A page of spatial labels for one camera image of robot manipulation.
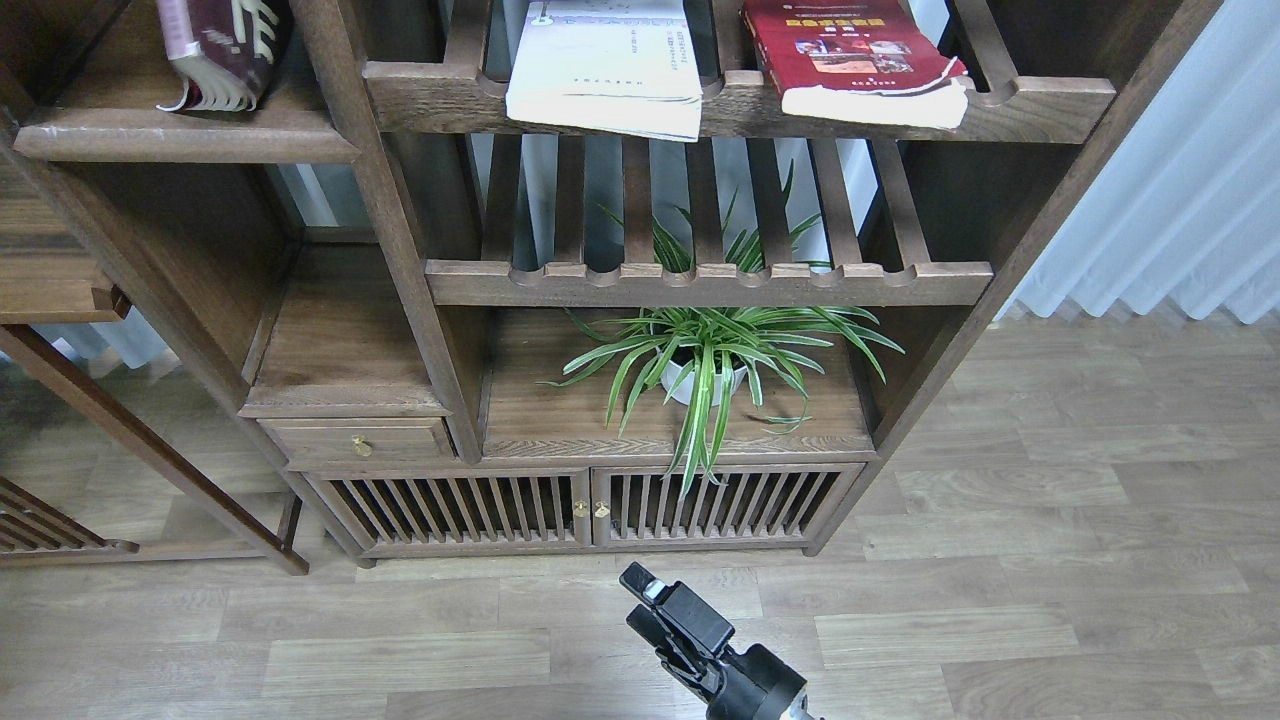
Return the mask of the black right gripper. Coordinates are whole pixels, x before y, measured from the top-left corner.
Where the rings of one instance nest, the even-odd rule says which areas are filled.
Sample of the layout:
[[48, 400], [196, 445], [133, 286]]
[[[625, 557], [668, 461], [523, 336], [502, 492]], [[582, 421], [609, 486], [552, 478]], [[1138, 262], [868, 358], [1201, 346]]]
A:
[[682, 582], [666, 584], [640, 562], [620, 583], [640, 600], [626, 623], [663, 667], [703, 701], [708, 719], [810, 719], [806, 680], [763, 644], [727, 647], [733, 625]]

